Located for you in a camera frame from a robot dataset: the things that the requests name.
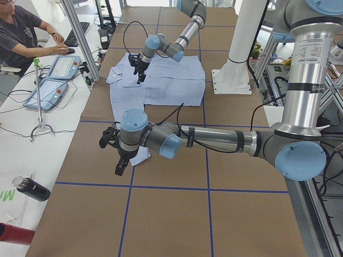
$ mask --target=red bottle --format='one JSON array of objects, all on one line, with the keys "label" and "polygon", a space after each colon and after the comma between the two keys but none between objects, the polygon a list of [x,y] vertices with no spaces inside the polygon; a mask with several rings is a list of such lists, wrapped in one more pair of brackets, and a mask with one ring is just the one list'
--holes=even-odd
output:
[{"label": "red bottle", "polygon": [[0,241],[29,245],[32,242],[35,231],[20,228],[5,223],[0,223]]}]

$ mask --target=shirt sleeve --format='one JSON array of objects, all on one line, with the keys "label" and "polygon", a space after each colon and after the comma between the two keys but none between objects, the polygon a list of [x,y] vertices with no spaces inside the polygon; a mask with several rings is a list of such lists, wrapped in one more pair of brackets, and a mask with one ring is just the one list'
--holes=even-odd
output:
[{"label": "shirt sleeve", "polygon": [[21,6],[16,6],[16,8],[21,8],[21,11],[24,13],[26,19],[28,22],[30,22],[33,27],[39,27],[42,24],[42,19],[39,18],[38,16],[34,15],[33,13],[25,10],[24,8],[22,8]]},{"label": "shirt sleeve", "polygon": [[11,51],[19,42],[11,37],[6,31],[0,30],[0,46]]}]

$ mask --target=stand tripod base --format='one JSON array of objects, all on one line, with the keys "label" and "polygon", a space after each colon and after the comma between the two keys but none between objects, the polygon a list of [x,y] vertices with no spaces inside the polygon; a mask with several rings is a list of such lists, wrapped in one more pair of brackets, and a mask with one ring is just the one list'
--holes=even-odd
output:
[{"label": "stand tripod base", "polygon": [[35,130],[37,130],[37,129],[43,129],[43,128],[45,128],[45,127],[50,128],[51,132],[54,134],[54,129],[53,129],[53,127],[51,127],[49,124],[41,123],[41,124],[38,124],[37,127],[35,127],[35,128],[32,130],[30,142],[33,142],[33,137],[34,137],[34,136],[33,136],[33,132],[34,132]]}]

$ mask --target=table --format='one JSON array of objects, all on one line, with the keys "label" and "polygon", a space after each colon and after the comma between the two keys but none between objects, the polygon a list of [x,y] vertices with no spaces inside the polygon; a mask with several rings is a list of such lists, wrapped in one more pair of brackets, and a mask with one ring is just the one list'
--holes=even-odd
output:
[{"label": "table", "polygon": [[[86,34],[88,45],[91,51],[95,51],[101,47],[98,36],[98,27],[94,24],[94,15],[79,15],[80,21],[90,22],[90,28]],[[70,32],[71,26],[66,18],[60,26],[56,26],[57,30],[64,36]],[[50,39],[46,47],[54,46],[55,42]],[[74,55],[83,55],[79,47],[75,48]],[[56,56],[40,57],[40,65],[44,67],[51,65]],[[27,72],[34,70],[33,65]],[[35,85],[35,73],[23,77],[16,85],[14,90],[25,89],[33,90]],[[69,82],[68,90],[60,100],[57,106],[63,107],[72,97],[70,103],[64,109],[53,108],[50,111],[43,111],[43,121],[54,128],[54,131],[74,131],[79,123],[81,112],[83,111],[87,99],[90,95],[86,83],[82,76],[76,77],[73,82]],[[18,101],[23,101],[28,95],[13,94]],[[22,107],[21,103],[16,103],[9,97],[0,107],[0,112],[9,111]],[[2,127],[15,131],[23,135],[30,135],[33,128],[38,124],[38,112],[35,109],[22,108],[17,111],[0,114],[0,122]],[[48,129],[39,129],[37,133],[49,131]],[[50,190],[53,188],[56,177],[59,173],[70,142],[74,136],[73,132],[56,133],[55,135],[47,134],[40,137],[35,137],[34,142],[30,142],[30,138],[22,138],[4,130],[0,130],[0,159],[2,169],[0,173],[8,172],[35,172],[34,179],[40,184],[46,186]],[[35,230],[41,215],[44,211],[47,202],[37,202],[28,198],[27,206],[23,216],[21,226]],[[28,246],[21,246],[8,243],[0,243],[0,255],[8,257],[20,257],[26,254]]]},{"label": "table", "polygon": [[[180,124],[248,131],[252,95],[215,95],[211,71],[226,62],[236,24],[233,9],[208,8],[204,29],[185,54],[197,55],[206,73],[201,106],[184,107]],[[126,6],[100,73],[106,78],[125,50],[126,24],[139,19],[149,34],[171,41],[189,17],[170,7]],[[140,26],[127,30],[126,46],[139,52]],[[147,105],[152,122],[175,107]],[[175,117],[168,119],[175,122]],[[174,160],[156,153],[114,175],[118,155],[99,148],[114,121],[109,87],[97,82],[87,102],[27,257],[57,256],[306,256],[282,175],[245,154],[182,148]],[[262,108],[255,126],[268,130]]]}]

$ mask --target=computer mouse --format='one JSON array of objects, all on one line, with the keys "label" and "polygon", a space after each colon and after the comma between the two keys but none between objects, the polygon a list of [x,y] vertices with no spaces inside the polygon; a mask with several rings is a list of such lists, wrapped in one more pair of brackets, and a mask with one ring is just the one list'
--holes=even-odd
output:
[{"label": "computer mouse", "polygon": [[68,47],[68,52],[66,54],[69,55],[69,54],[74,54],[74,53],[75,53],[75,49]]}]

